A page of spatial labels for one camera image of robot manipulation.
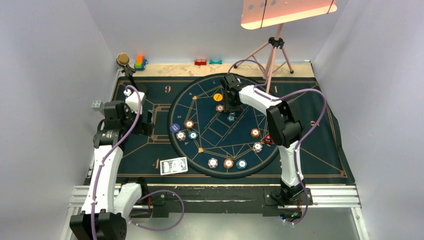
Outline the orange poker chip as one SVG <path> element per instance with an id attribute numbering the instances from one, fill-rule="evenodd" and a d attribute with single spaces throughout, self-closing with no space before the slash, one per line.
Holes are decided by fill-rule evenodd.
<path id="1" fill-rule="evenodd" d="M 251 135 L 253 138 L 259 138 L 259 137 L 260 137 L 260 135 L 261 135 L 261 133 L 260 133 L 260 130 L 259 130 L 258 128 L 253 128 L 253 129 L 250 131 L 250 135 Z"/>
<path id="2" fill-rule="evenodd" d="M 215 107 L 215 110 L 216 110 L 218 113 L 222 113 L 222 112 L 224 112 L 224 111 L 225 111 L 225 107 L 224 107 L 222 104 L 218 104 L 218 105 Z"/>
<path id="3" fill-rule="evenodd" d="M 195 123 L 192 120 L 187 120 L 184 123 L 184 126 L 185 126 L 186 129 L 189 129 L 190 130 L 190 129 L 192 129 L 195 126 Z"/>

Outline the teal poker chip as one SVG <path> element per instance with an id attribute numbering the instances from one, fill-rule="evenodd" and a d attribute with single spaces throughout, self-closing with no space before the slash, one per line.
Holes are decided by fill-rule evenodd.
<path id="1" fill-rule="evenodd" d="M 189 132 L 189 134 L 188 134 L 188 137 L 191 139 L 191 140 L 195 140 L 195 139 L 197 139 L 198 138 L 198 136 L 199 136 L 199 134 L 196 132 L 196 131 L 190 131 Z"/>
<path id="2" fill-rule="evenodd" d="M 234 122 L 236 119 L 236 113 L 235 112 L 230 112 L 227 116 L 228 121 L 230 122 Z"/>

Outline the blue playing card deck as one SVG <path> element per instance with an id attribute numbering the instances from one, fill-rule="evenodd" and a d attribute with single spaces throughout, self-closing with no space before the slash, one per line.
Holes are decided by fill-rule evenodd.
<path id="1" fill-rule="evenodd" d="M 161 176 L 186 173 L 188 171 L 188 161 L 186 157 L 160 160 L 159 169 Z"/>

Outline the orange chip stack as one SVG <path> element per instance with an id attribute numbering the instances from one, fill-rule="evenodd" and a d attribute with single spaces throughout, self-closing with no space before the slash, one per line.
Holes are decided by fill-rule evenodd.
<path id="1" fill-rule="evenodd" d="M 231 169 L 231 168 L 234 166 L 234 161 L 233 161 L 232 159 L 230 159 L 230 158 L 226 158 L 226 159 L 223 161 L 223 166 L 224 166 L 226 169 Z"/>

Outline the teal chip stack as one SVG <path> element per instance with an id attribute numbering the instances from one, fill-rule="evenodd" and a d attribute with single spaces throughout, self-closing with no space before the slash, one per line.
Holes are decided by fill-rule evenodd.
<path id="1" fill-rule="evenodd" d="M 244 170 L 247 167 L 247 161 L 244 159 L 240 159 L 236 162 L 236 168 L 238 170 Z"/>

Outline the pink white chip stack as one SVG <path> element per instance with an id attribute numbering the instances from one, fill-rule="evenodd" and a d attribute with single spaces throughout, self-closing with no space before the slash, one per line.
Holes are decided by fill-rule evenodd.
<path id="1" fill-rule="evenodd" d="M 208 160 L 207 164 L 208 164 L 208 167 L 209 167 L 210 169 L 215 169 L 215 168 L 217 168 L 217 167 L 218 167 L 219 162 L 218 162 L 218 160 L 217 160 L 216 158 L 210 158 L 210 159 Z"/>

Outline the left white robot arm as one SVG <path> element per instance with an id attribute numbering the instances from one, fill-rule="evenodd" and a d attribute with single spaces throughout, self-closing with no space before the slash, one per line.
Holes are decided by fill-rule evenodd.
<path id="1" fill-rule="evenodd" d="M 119 165 L 130 135 L 151 136 L 152 114 L 143 121 L 146 95 L 133 85 L 124 90 L 125 100 L 104 104 L 104 118 L 93 137 L 93 172 L 86 199 L 80 213 L 69 220 L 69 227 L 78 240 L 124 240 L 135 204 L 149 199 L 142 178 L 125 180 L 115 194 Z"/>

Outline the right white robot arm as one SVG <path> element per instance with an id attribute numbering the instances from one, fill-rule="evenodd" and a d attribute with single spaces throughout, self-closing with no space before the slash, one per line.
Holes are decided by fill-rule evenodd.
<path id="1" fill-rule="evenodd" d="M 282 205 L 297 202 L 306 192 L 299 153 L 303 126 L 298 107 L 293 100 L 281 100 L 234 74 L 225 75 L 220 83 L 230 106 L 248 105 L 266 115 L 269 136 L 281 159 L 280 194 L 274 200 Z"/>

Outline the yellow round dealer button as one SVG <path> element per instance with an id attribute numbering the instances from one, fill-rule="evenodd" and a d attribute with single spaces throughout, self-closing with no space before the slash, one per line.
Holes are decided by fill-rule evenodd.
<path id="1" fill-rule="evenodd" d="M 221 93 L 215 93 L 214 95 L 213 95 L 213 100 L 214 101 L 216 101 L 216 102 L 220 102 L 220 101 L 222 101 L 223 100 L 223 95 L 221 94 Z"/>

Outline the purple round blind button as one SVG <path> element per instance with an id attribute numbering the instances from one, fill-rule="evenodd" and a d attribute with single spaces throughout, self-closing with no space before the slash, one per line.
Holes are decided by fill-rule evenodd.
<path id="1" fill-rule="evenodd" d="M 180 129 L 181 129 L 181 127 L 180 127 L 180 125 L 179 125 L 179 124 L 177 124 L 177 123 L 172 123 L 172 124 L 170 125 L 170 127 L 169 127 L 169 130 L 170 130 L 172 133 L 177 133 L 177 132 L 179 132 L 179 131 L 180 131 Z"/>

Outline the grey lego brick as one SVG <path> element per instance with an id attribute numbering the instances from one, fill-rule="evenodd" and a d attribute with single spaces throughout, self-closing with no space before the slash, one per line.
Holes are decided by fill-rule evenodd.
<path id="1" fill-rule="evenodd" d="M 91 104 L 91 108 L 95 112 L 102 112 L 104 110 L 104 103 L 101 100 L 94 100 Z"/>

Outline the teal toy block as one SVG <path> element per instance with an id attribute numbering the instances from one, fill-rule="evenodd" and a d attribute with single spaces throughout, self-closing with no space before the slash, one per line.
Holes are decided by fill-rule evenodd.
<path id="1" fill-rule="evenodd" d="M 221 59 L 210 59 L 209 64 L 210 65 L 221 65 L 223 61 Z"/>

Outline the red triangular all-in marker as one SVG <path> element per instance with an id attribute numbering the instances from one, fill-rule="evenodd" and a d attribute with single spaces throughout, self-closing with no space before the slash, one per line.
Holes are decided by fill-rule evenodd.
<path id="1" fill-rule="evenodd" d="M 271 138 L 270 134 L 267 134 L 266 136 L 264 136 L 261 140 L 261 143 L 267 144 L 267 145 L 274 145 L 274 141 Z"/>

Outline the dark green rectangular poker mat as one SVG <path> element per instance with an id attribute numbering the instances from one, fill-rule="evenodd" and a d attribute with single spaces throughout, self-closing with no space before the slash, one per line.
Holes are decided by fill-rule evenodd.
<path id="1" fill-rule="evenodd" d="M 152 135 L 131 135 L 124 148 L 118 169 L 118 180 L 144 177 L 149 184 L 278 184 L 281 177 L 280 154 L 276 145 L 264 144 L 255 153 L 253 144 L 268 134 L 267 118 L 261 112 L 245 106 L 228 121 L 228 113 L 217 112 L 213 95 L 222 94 L 221 74 L 204 77 L 138 76 L 134 80 L 147 88 L 143 112 L 156 109 Z M 314 77 L 274 77 L 270 93 L 284 96 L 297 90 L 306 93 L 295 96 L 300 109 L 303 132 L 307 138 L 300 146 L 301 170 L 305 182 L 311 184 L 350 185 L 355 182 L 343 152 L 339 123 L 330 109 L 316 124 L 323 101 L 312 89 L 319 89 Z M 192 120 L 194 127 L 185 128 Z M 170 131 L 171 124 L 179 124 L 186 139 L 178 141 Z M 251 136 L 252 129 L 260 130 L 260 137 Z M 196 131 L 197 139 L 189 132 Z M 160 161 L 186 157 L 188 171 L 160 175 Z M 218 160 L 216 168 L 209 168 L 208 160 Z M 226 169 L 225 159 L 234 166 Z M 237 169 L 236 162 L 246 160 L 245 169 Z"/>

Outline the orange green blue block stack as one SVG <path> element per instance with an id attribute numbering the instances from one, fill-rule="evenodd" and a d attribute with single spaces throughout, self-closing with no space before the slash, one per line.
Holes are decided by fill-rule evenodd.
<path id="1" fill-rule="evenodd" d="M 138 55 L 136 57 L 135 63 L 134 63 L 134 69 L 137 71 L 143 71 L 146 68 L 146 65 L 148 64 L 147 59 L 144 55 Z"/>

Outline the red toy block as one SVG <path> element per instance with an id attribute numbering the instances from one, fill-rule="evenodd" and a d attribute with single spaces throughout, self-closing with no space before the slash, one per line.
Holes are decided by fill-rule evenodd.
<path id="1" fill-rule="evenodd" d="M 194 60 L 194 64 L 196 66 L 205 66 L 205 65 L 207 65 L 207 63 L 208 63 L 208 61 L 206 59 L 203 59 L 203 58 Z"/>

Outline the pink tripod stand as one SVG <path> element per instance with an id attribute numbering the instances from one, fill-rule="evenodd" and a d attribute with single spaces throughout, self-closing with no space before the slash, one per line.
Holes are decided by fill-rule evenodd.
<path id="1" fill-rule="evenodd" d="M 259 69 L 262 71 L 262 74 L 263 74 L 262 78 L 265 79 L 266 81 L 266 85 L 265 85 L 266 93 L 270 92 L 273 74 L 277 72 L 279 69 L 281 69 L 284 65 L 287 65 L 290 74 L 294 73 L 294 69 L 292 67 L 287 51 L 285 49 L 285 41 L 283 40 L 283 38 L 281 38 L 283 26 L 284 26 L 284 23 L 280 23 L 277 27 L 275 36 L 270 37 L 266 43 L 264 43 L 259 48 L 254 50 L 251 54 L 249 54 L 243 60 L 239 60 L 238 62 L 236 62 L 233 66 L 233 68 L 236 69 L 244 62 L 252 62 L 252 63 L 258 64 L 259 62 L 257 58 L 255 57 L 255 54 L 259 53 L 264 48 L 270 46 L 271 50 L 270 50 L 269 57 L 265 67 L 263 66 L 259 67 Z M 279 66 L 275 67 L 278 52 L 282 52 L 282 55 L 284 57 L 284 62 L 280 64 Z"/>

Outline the pink light panel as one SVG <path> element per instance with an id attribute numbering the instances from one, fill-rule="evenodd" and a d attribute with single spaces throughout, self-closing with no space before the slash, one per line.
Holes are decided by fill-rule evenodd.
<path id="1" fill-rule="evenodd" d="M 333 13 L 337 0 L 244 0 L 240 25 L 255 30 Z"/>

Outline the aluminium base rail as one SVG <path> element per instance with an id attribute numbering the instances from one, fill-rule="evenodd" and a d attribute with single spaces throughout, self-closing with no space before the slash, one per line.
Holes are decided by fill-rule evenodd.
<path id="1" fill-rule="evenodd" d="M 276 184 L 150 184 L 152 187 L 164 189 L 170 187 L 172 191 L 176 190 L 194 190 L 194 191 L 218 191 L 223 190 L 252 190 L 254 187 L 276 187 Z M 348 208 L 353 215 L 354 226 L 361 240 L 369 240 L 370 235 L 363 218 L 362 205 L 357 187 L 354 185 L 309 185 L 313 204 L 311 208 Z M 67 216 L 62 228 L 60 239 L 73 240 L 73 233 L 69 227 L 69 221 L 72 215 L 77 214 L 85 202 L 89 187 L 87 185 L 77 185 L 74 187 L 71 200 L 67 209 Z"/>

